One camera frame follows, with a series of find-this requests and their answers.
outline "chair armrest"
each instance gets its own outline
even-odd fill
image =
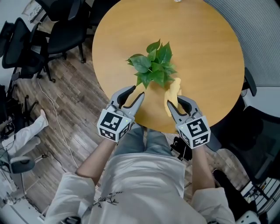
[[[33,27],[32,31],[31,31],[31,33],[30,33],[29,41],[28,41],[28,43],[29,43],[30,45],[32,44],[32,41],[33,41],[33,38],[34,38],[34,36],[35,36],[35,33],[36,33],[37,29],[38,29],[38,26],[39,26],[39,23],[37,23],[37,24]]]
[[[210,134],[210,142],[206,143],[207,147],[210,148],[213,152],[217,152],[222,148],[222,144],[216,138],[216,136],[211,132]]]
[[[245,81],[246,82],[243,84],[242,90],[250,89],[252,96],[255,96],[257,94],[257,87],[253,79],[253,76],[251,75],[250,71],[246,67],[245,67]]]
[[[73,4],[70,9],[69,16],[68,16],[68,21],[73,20],[77,16],[77,14],[80,10],[80,7],[83,5],[83,3],[84,3],[84,0],[73,0]]]

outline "shirt sleeve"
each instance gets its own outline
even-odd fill
[[[91,178],[73,173],[62,176],[56,195],[47,211],[45,224],[57,224],[67,217],[77,216],[80,202],[94,203],[95,184]]]
[[[192,197],[191,205],[207,223],[235,224],[223,188],[197,190]]]

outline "wire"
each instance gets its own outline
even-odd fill
[[[50,153],[50,154],[52,155],[52,157],[53,157],[56,161],[59,162],[59,164],[60,164],[61,168],[63,169],[63,171],[66,172],[65,169],[64,169],[63,166],[62,166],[62,163],[61,163],[57,158],[54,157],[54,155],[52,154],[52,152],[49,151],[49,150],[47,151],[47,156],[49,157],[48,153]]]
[[[187,146],[185,146],[184,154],[183,154],[183,157],[181,158],[181,161],[183,161],[183,159],[184,159],[186,148],[187,148]]]
[[[64,141],[65,141],[65,143],[66,143],[66,145],[67,145],[67,147],[68,147],[68,149],[69,149],[69,151],[70,151],[70,153],[71,153],[71,156],[72,156],[72,158],[73,158],[73,161],[75,162],[77,168],[79,168],[79,166],[77,165],[77,163],[76,163],[76,161],[75,161],[75,159],[74,159],[73,153],[72,153],[72,151],[71,151],[71,149],[70,149],[70,147],[69,147],[69,145],[68,145],[68,143],[67,143],[67,140],[66,140],[66,138],[65,138],[65,136],[64,136],[64,134],[63,134],[62,128],[61,128],[61,126],[60,126],[60,123],[59,123],[59,121],[58,121],[58,115],[57,115],[56,107],[54,106],[54,103],[53,103],[52,99],[42,90],[42,87],[41,87],[41,85],[40,85],[40,83],[39,83],[39,79],[37,79],[37,81],[38,81],[39,87],[40,87],[41,91],[43,92],[43,94],[45,94],[46,97],[52,102],[53,108],[54,108],[54,110],[55,110],[55,112],[56,112],[56,120],[57,120],[57,123],[58,123],[58,125],[59,125],[59,127],[60,127],[60,130],[61,130],[62,136],[63,136],[63,138],[64,138]]]
[[[5,154],[6,152],[8,153],[8,151],[14,146],[14,141],[15,141],[15,139],[13,140],[13,142],[9,143],[9,144],[12,144],[12,146],[11,146],[9,149],[6,149],[6,151],[4,151],[4,152],[2,153],[2,155],[0,156],[0,159],[4,156],[4,154]]]

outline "black cable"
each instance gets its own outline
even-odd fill
[[[50,154],[52,155],[52,157],[53,157],[56,161],[59,162],[59,164],[60,164],[61,168],[63,169],[63,171],[66,172],[65,169],[64,169],[63,166],[62,166],[62,163],[61,163],[57,158],[54,157],[54,155],[52,154],[52,152],[49,151],[49,150],[47,151],[47,156],[49,157],[48,153],[50,153]]]
[[[3,152],[3,154],[0,156],[0,159],[4,156],[4,154],[5,154],[6,152],[8,153],[8,151],[14,146],[14,141],[15,141],[15,140],[13,140],[13,142],[9,143],[9,144],[12,144],[12,146],[11,146],[9,149],[6,149],[6,151]]]

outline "round wooden table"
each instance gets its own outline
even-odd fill
[[[202,0],[121,0],[107,12],[94,35],[92,57],[97,79],[110,98],[119,89],[136,85],[137,71],[127,64],[136,54],[161,39],[172,50],[171,63],[181,78],[182,95],[195,100],[210,126],[235,105],[243,85],[242,50],[227,21]],[[167,116],[164,93],[151,82],[137,86],[126,105],[145,91],[136,122],[165,133],[175,133]]]

